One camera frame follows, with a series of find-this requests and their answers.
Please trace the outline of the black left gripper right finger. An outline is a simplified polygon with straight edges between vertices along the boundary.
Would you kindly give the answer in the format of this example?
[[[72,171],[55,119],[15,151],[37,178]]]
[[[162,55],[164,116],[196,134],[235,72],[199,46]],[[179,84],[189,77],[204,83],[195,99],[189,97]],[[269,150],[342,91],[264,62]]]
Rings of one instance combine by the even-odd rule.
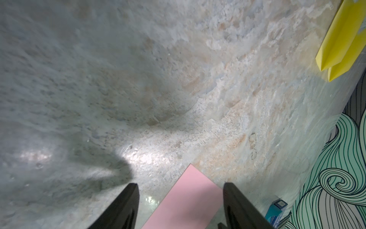
[[[218,223],[218,229],[273,229],[255,206],[233,183],[223,188],[226,224]]]

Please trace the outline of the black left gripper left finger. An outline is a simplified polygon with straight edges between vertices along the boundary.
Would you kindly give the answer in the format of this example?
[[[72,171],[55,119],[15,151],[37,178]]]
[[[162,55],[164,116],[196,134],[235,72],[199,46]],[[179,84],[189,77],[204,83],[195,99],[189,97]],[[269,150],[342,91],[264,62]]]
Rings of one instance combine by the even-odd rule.
[[[134,229],[139,200],[138,184],[128,184],[89,229]]]

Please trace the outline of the pink square paper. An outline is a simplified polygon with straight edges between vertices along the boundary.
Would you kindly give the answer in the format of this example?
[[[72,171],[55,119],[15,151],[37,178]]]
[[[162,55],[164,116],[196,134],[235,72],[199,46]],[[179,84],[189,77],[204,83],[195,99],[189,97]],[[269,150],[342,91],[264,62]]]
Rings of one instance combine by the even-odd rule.
[[[190,164],[143,228],[205,229],[222,205],[223,190]]]

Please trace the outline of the light yellow square paper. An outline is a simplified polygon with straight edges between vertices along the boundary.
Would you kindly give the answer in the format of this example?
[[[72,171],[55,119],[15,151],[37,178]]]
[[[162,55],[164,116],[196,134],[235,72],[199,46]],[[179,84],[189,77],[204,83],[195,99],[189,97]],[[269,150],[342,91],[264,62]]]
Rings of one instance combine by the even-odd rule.
[[[361,51],[364,49],[366,45],[366,31],[364,33],[360,33],[357,35],[352,44],[350,45],[348,51],[346,52],[344,58],[340,63],[335,66],[329,68],[328,70],[328,81],[331,82],[343,75],[347,71],[350,70],[358,56],[361,54]]]

